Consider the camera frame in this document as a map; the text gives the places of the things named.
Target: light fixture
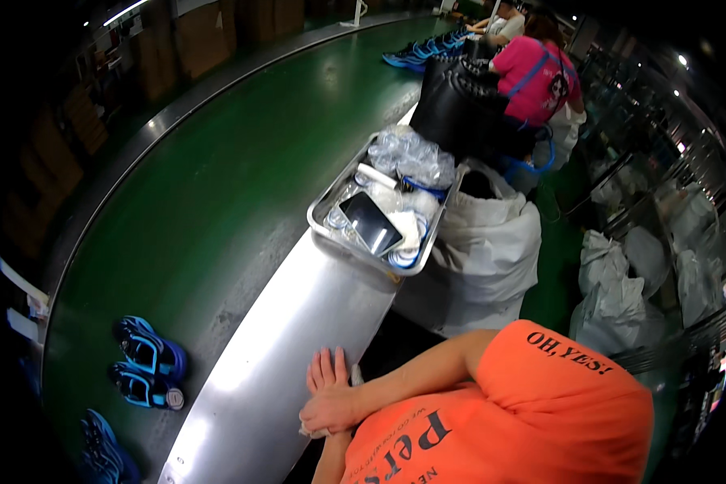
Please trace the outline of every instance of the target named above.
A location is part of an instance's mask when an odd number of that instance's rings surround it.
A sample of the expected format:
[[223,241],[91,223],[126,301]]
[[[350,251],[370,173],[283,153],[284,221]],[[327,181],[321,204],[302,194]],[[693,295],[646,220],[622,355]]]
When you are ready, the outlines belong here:
[[135,5],[131,5],[131,6],[129,6],[129,7],[126,7],[126,8],[124,8],[124,9],[123,9],[123,10],[121,10],[121,11],[120,11],[119,13],[117,13],[116,15],[113,15],[113,16],[112,16],[112,17],[111,17],[110,19],[108,19],[106,23],[102,24],[102,26],[103,26],[103,27],[107,27],[107,24],[109,24],[109,23],[113,22],[114,20],[116,20],[116,19],[117,19],[118,17],[122,16],[122,15],[123,15],[123,14],[125,14],[126,12],[129,12],[129,11],[130,11],[130,10],[132,10],[132,9],[133,9],[134,7],[136,7],[136,6],[138,6],[138,5],[142,5],[142,4],[146,3],[147,1],[148,1],[148,0],[140,0],[140,1],[139,1],[139,2],[137,2],[137,3],[135,4]]

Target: shoe sole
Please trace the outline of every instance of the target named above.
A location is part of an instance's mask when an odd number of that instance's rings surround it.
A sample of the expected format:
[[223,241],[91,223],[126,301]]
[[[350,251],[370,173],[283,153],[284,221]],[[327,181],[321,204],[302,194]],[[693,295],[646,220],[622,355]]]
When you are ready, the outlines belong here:
[[162,340],[164,344],[169,347],[169,350],[172,351],[173,355],[175,355],[175,374],[174,375],[167,375],[167,380],[171,382],[179,382],[183,379],[183,377],[186,375],[186,369],[188,368],[188,356],[186,355],[186,352],[175,342],[172,342],[168,339],[164,339],[153,329],[153,326],[148,324],[145,319],[139,317],[139,316],[128,316],[135,318],[135,321],[137,322],[138,326],[141,326],[143,331],[146,331],[148,333],[153,334],[156,338]]

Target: white bag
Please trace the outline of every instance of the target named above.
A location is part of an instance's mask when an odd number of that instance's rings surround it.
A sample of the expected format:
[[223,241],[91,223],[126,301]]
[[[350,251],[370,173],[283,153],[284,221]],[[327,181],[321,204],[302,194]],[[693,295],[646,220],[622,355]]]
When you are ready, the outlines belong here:
[[651,297],[670,273],[661,242],[645,228],[632,227],[624,237],[624,253],[637,276],[646,281],[643,296]]
[[676,253],[696,250],[699,239],[708,227],[718,223],[716,207],[702,192],[701,185],[694,182],[686,187],[686,199],[676,205],[670,218],[673,247]]
[[654,346],[664,335],[664,315],[643,299],[644,281],[623,277],[597,285],[571,316],[570,337],[603,355]]
[[393,309],[445,336],[503,328],[519,318],[524,293],[537,284],[540,213],[494,170],[496,199],[458,192],[447,206],[430,261],[409,277]]
[[584,234],[581,249],[581,268],[578,270],[578,287],[586,296],[597,285],[606,289],[626,276],[629,262],[624,257],[621,244],[608,240],[596,230]]
[[683,327],[688,328],[721,306],[720,288],[705,271],[705,264],[692,250],[678,254],[678,297]]

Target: metal tray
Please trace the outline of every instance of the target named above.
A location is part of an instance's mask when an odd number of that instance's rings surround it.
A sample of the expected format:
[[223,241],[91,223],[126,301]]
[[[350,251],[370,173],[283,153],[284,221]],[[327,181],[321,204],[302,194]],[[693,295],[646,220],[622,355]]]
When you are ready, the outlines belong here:
[[446,203],[455,198],[457,190],[460,187],[460,183],[462,182],[468,168],[464,163],[461,163],[460,166],[457,167],[455,182],[449,189],[449,193],[446,195],[444,201],[441,202],[438,211],[433,217],[430,227],[428,227],[427,236],[419,250],[419,255],[417,256],[414,265],[406,268],[391,266],[386,260],[373,257],[370,253],[364,252],[356,245],[344,239],[333,237],[331,231],[323,225],[323,220],[328,215],[330,209],[333,208],[334,202],[338,199],[340,192],[347,186],[347,184],[352,180],[352,177],[355,175],[358,163],[370,165],[368,162],[368,147],[376,140],[377,136],[378,133],[375,132],[368,137],[367,143],[363,145],[363,148],[358,151],[358,154],[352,158],[347,167],[342,169],[341,173],[339,173],[339,176],[336,177],[334,182],[331,183],[330,186],[315,199],[315,201],[312,202],[310,208],[307,209],[307,221],[309,222],[313,232],[322,237],[328,238],[331,242],[341,247],[345,252],[348,252],[352,256],[360,259],[362,262],[367,263],[370,266],[374,266],[377,269],[391,275],[416,276],[416,274],[419,274],[419,272],[425,267],[427,258],[430,256],[430,250],[433,248],[433,244],[436,241],[438,225],[440,224],[441,219],[444,218]]

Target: stack of cardboard boxes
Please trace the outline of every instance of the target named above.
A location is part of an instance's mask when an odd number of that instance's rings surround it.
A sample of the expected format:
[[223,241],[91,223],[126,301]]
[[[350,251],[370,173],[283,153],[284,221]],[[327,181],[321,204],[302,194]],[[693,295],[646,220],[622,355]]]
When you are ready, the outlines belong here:
[[26,257],[36,259],[48,224],[83,177],[48,105],[32,123],[29,140],[21,147],[20,162],[31,185],[8,192],[3,230]]

